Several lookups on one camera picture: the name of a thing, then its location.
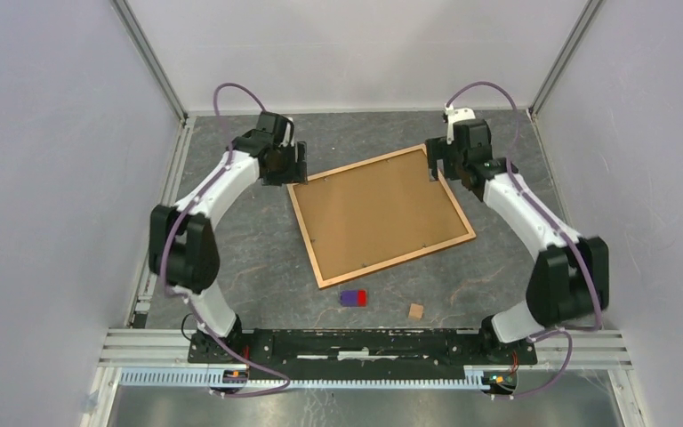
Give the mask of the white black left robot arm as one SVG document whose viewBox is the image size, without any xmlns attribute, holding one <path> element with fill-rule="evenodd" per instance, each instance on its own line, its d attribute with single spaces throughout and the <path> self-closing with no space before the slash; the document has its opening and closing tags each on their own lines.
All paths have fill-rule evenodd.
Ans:
<svg viewBox="0 0 683 427">
<path fill-rule="evenodd" d="M 244 350 L 238 316 L 217 281 L 221 258 L 215 229 L 254 183 L 285 186 L 308 179 L 307 145 L 294 138 L 290 117 L 262 111 L 256 126 L 230 142 L 215 168 L 173 205 L 157 205 L 149 220 L 149 270 L 188 305 L 197 328 L 211 336 L 222 362 Z"/>
</svg>

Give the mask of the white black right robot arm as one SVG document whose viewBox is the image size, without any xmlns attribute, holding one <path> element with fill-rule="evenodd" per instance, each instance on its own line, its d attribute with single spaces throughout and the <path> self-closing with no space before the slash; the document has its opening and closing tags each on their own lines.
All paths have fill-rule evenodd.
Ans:
<svg viewBox="0 0 683 427">
<path fill-rule="evenodd" d="M 482 326 L 480 356 L 500 363 L 515 342 L 588 315 L 594 317 L 591 329 L 600 329 L 609 293 L 607 244 L 565 224 L 527 187 L 516 166 L 494 157 L 490 127 L 472 109 L 445 106 L 443 118 L 445 135 L 426 141 L 431 177 L 459 181 L 510 226 L 534 260 L 523 300 Z"/>
</svg>

